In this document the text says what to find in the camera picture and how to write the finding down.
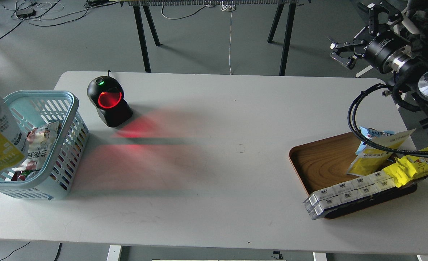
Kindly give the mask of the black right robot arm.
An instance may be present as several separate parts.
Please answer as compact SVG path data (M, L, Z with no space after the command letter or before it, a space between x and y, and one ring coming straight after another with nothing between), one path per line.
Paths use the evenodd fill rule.
M386 88L383 94L391 95L396 105L426 116L420 125L428 135L428 6L400 11L387 0L353 0L352 5L366 24L351 40L331 40L330 56L350 70L360 58L370 69L393 73L393 84L370 87L352 102L348 111L351 132L361 142L383 151L428 157L425 151L390 149L369 141L355 122L360 102L373 91Z

